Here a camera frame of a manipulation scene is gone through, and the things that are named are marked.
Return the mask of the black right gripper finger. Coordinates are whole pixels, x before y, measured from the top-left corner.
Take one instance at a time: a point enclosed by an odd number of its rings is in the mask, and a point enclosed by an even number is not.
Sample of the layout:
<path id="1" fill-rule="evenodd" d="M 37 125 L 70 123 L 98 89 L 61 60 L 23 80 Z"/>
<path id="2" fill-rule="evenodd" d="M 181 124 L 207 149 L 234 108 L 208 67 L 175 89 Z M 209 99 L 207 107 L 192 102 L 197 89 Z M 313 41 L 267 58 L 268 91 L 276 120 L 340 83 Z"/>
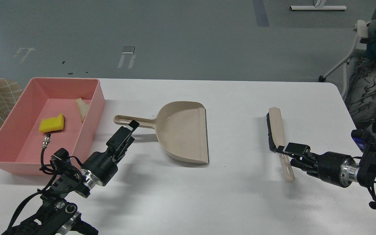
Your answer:
<path id="1" fill-rule="evenodd" d="M 291 159 L 290 164 L 306 172 L 307 175 L 319 178 L 318 163 L 313 159 Z"/>
<path id="2" fill-rule="evenodd" d="M 286 146 L 279 145 L 275 152 L 290 156 L 299 162 L 317 162 L 310 146 L 305 144 L 290 142 Z"/>

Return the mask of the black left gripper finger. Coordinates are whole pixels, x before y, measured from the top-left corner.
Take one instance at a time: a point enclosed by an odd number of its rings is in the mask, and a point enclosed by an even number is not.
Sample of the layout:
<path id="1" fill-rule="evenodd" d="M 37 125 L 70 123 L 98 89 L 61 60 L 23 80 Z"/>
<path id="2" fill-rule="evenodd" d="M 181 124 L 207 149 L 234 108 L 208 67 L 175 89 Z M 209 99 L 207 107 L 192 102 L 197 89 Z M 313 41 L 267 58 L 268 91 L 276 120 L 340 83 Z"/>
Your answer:
<path id="1" fill-rule="evenodd" d="M 139 127 L 139 122 L 131 120 L 127 126 L 121 126 L 120 129 L 111 137 L 111 148 L 113 149 L 112 160 L 119 163 L 125 156 L 127 149 L 133 143 L 132 134 Z"/>
<path id="2" fill-rule="evenodd" d="M 128 148 L 127 142 L 130 138 L 130 129 L 121 126 L 118 131 L 106 142 L 108 154 L 120 154 Z"/>

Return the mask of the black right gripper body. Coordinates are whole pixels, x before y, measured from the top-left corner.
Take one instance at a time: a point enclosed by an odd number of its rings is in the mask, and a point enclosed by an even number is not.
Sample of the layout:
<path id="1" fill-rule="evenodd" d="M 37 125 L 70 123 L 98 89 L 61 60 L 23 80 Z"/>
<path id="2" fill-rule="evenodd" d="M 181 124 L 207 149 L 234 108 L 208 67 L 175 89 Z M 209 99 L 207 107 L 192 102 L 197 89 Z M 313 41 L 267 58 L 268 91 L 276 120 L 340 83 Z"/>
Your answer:
<path id="1" fill-rule="evenodd" d="M 316 155 L 316 177 L 323 182 L 347 188 L 353 182 L 358 182 L 359 165 L 349 155 L 326 152 Z"/>

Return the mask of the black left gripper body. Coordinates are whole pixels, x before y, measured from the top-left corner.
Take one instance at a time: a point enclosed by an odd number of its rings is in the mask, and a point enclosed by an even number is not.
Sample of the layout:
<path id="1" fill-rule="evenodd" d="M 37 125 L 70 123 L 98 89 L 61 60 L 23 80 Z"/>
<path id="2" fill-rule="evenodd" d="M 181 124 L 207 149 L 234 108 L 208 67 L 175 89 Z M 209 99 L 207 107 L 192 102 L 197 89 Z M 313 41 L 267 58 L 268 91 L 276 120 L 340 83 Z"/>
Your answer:
<path id="1" fill-rule="evenodd" d="M 118 167 L 112 154 L 107 151 L 96 151 L 82 164 L 81 172 L 83 175 L 89 175 L 96 184 L 106 186 L 118 172 Z"/>

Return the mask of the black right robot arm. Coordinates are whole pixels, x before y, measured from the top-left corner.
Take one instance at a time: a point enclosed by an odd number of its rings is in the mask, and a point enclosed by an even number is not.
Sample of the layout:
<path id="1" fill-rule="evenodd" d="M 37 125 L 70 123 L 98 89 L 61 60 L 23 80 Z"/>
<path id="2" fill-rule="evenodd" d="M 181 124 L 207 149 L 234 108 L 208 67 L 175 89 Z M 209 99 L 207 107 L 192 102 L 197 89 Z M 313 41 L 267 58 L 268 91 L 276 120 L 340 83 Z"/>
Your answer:
<path id="1" fill-rule="evenodd" d="M 281 111 L 271 107 L 266 115 L 269 148 L 278 153 L 284 179 L 295 180 L 293 168 L 301 169 L 307 175 L 332 185 L 346 188 L 356 182 L 365 187 L 372 202 L 369 207 L 376 210 L 376 140 L 359 130 L 352 131 L 352 138 L 363 152 L 360 157 L 328 151 L 312 153 L 308 145 L 286 143 Z"/>

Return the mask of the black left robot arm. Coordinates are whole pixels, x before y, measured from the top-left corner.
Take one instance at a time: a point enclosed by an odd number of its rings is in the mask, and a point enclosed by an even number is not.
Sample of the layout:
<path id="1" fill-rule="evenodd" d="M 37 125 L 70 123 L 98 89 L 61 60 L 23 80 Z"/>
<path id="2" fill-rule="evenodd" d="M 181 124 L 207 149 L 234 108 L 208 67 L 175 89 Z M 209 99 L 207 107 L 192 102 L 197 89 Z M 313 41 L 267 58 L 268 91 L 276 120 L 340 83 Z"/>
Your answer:
<path id="1" fill-rule="evenodd" d="M 82 220 L 82 214 L 75 203 L 65 198 L 75 192 L 88 198 L 94 186 L 106 186 L 118 172 L 118 163 L 133 143 L 133 132 L 140 126 L 132 120 L 121 127 L 106 143 L 104 152 L 94 152 L 85 162 L 78 162 L 80 168 L 71 163 L 69 152 L 61 148 L 55 152 L 49 164 L 42 164 L 40 170 L 51 175 L 49 183 L 36 193 L 25 198 L 15 210 L 4 235 L 65 235 L 70 231 L 82 235 L 97 235 L 96 228 Z M 18 216 L 31 199 L 40 196 L 42 205 L 19 225 L 14 225 Z"/>

